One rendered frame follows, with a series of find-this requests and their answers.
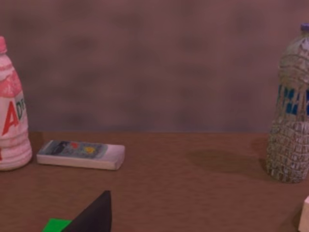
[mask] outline pink fruit graphic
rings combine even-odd
[[[22,86],[15,70],[0,81],[0,97],[14,98],[21,91]]]

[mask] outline pink bottle cap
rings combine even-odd
[[[0,53],[6,53],[6,43],[3,36],[0,36]]]

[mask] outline clear plastic bottle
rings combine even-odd
[[[32,157],[24,93],[0,36],[0,171],[26,165]]]
[[[275,120],[267,147],[267,172],[297,183],[309,169],[309,24],[284,51],[279,65]]]

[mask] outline bottle cap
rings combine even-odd
[[[302,23],[300,26],[300,30],[309,32],[309,23]]]
[[[5,39],[3,36],[0,36],[0,54],[1,53],[6,53],[7,49],[6,49],[6,43],[5,43]]]

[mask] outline blue bottle cap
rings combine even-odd
[[[302,23],[300,26],[300,30],[309,32],[309,23]]]

